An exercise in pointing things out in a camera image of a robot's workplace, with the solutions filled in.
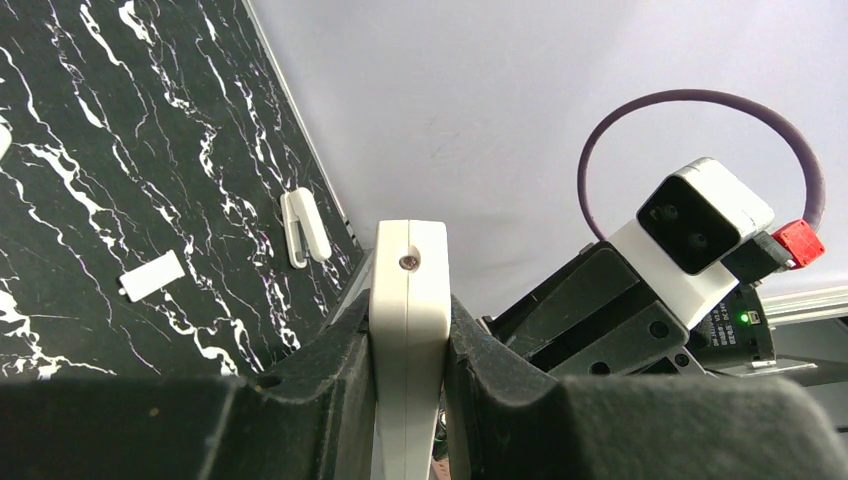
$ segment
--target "cable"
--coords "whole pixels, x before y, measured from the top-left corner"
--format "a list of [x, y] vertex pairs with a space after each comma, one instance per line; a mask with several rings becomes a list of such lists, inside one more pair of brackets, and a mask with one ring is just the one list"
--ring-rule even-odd
[[601, 120], [601, 123], [589, 135], [586, 144], [583, 145], [583, 151], [580, 153], [580, 161], [577, 164], [577, 197], [580, 202], [580, 210], [583, 212], [583, 218], [586, 219], [589, 228], [599, 240], [604, 240], [605, 237], [595, 222], [595, 217], [592, 216], [592, 211], [589, 208], [589, 197], [586, 193], [586, 174], [589, 168], [589, 157], [592, 155], [592, 150], [595, 148], [601, 135], [628, 113], [659, 103], [683, 101], [714, 103], [739, 110], [765, 123], [777, 132], [778, 135], [783, 137], [786, 143], [789, 144], [792, 152], [798, 157], [798, 162], [801, 164], [801, 170], [804, 174], [807, 199], [804, 204], [803, 218], [813, 227], [813, 230], [818, 230], [822, 215], [824, 214], [824, 175], [822, 174], [816, 154], [810, 148], [810, 145], [804, 139], [801, 132], [779, 113], [747, 98], [713, 90], [684, 89], [652, 93], [618, 107]]

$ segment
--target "marble surface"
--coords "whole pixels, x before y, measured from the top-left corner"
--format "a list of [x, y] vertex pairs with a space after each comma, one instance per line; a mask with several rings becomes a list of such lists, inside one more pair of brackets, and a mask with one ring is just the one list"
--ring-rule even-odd
[[[316, 335], [361, 258], [239, 0], [0, 0], [0, 372], [246, 374]], [[278, 197], [333, 247], [288, 264]], [[118, 277], [173, 250], [138, 303]]]

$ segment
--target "red plug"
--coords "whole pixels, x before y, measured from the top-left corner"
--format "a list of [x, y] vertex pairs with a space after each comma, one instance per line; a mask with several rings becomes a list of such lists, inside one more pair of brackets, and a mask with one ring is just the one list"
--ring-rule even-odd
[[804, 220], [795, 220], [772, 234], [777, 243], [792, 254], [793, 270], [804, 268], [824, 254], [824, 245]]

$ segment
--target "white backdrop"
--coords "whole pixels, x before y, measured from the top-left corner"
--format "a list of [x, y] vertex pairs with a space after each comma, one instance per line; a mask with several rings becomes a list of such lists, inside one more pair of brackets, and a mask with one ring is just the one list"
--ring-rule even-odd
[[[748, 96], [792, 120], [828, 183], [829, 251], [766, 294], [848, 283], [848, 2], [251, 0], [315, 149], [366, 246], [381, 219], [447, 223], [452, 290], [497, 314], [593, 240], [577, 157], [620, 104], [669, 88]], [[669, 172], [713, 156], [803, 210], [766, 127], [717, 106], [651, 107], [611, 129], [590, 195], [611, 233]]]

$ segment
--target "black camera face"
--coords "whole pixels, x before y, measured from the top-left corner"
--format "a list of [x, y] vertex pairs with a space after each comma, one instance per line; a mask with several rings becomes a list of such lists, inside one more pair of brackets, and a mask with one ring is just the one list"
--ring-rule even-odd
[[667, 178], [636, 218], [680, 269], [690, 275], [720, 260], [741, 240], [739, 231], [680, 177]]

